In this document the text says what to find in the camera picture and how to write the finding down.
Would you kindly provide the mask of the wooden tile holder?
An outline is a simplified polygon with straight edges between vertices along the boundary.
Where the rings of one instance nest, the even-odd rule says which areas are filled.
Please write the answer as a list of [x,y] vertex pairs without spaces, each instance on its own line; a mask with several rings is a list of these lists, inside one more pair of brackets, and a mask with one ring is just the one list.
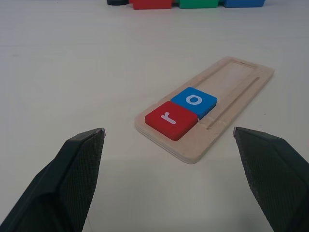
[[[137,115],[136,129],[179,160],[197,163],[230,126],[241,111],[272,78],[274,69],[233,57],[225,57],[190,79],[157,103]],[[194,87],[218,99],[189,132],[173,141],[145,123],[145,116],[175,97],[187,87]]]

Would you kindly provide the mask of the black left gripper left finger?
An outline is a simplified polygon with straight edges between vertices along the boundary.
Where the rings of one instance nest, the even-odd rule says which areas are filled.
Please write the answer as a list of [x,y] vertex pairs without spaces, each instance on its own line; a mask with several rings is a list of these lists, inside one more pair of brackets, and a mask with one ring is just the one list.
[[97,185],[103,128],[68,139],[0,225],[0,232],[82,232]]

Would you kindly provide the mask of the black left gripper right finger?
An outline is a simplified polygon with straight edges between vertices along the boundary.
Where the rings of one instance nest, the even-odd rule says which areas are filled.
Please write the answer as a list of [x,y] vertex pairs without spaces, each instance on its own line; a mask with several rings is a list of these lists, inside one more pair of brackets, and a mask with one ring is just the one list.
[[284,139],[236,127],[249,187],[274,232],[309,232],[309,163]]

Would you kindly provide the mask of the red plastic bin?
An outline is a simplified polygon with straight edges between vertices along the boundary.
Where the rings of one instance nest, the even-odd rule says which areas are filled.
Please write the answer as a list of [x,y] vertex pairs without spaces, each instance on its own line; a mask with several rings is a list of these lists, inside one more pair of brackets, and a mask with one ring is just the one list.
[[134,10],[170,9],[173,0],[128,0]]

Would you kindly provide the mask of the blue letter tile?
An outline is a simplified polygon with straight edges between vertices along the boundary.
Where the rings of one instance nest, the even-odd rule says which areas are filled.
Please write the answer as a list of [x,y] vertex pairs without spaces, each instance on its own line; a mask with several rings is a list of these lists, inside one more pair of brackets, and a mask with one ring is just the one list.
[[193,87],[188,87],[171,98],[171,102],[196,114],[202,119],[217,104],[217,98]]

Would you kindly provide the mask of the blue plastic bin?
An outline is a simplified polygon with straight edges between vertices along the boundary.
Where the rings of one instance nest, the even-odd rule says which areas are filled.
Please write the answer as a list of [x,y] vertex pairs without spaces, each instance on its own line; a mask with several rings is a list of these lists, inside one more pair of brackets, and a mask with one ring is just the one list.
[[263,7],[266,0],[223,0],[225,8]]

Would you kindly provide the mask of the red letter r tile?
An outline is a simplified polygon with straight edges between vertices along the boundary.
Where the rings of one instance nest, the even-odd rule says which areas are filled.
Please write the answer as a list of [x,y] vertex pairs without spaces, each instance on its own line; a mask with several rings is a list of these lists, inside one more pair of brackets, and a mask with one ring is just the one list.
[[173,141],[183,137],[196,123],[197,115],[167,101],[148,113],[145,123]]

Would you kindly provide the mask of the green plastic bin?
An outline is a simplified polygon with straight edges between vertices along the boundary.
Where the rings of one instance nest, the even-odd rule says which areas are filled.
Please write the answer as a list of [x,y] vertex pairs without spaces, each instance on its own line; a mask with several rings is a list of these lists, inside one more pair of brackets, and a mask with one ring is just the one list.
[[217,8],[219,0],[179,0],[181,9]]

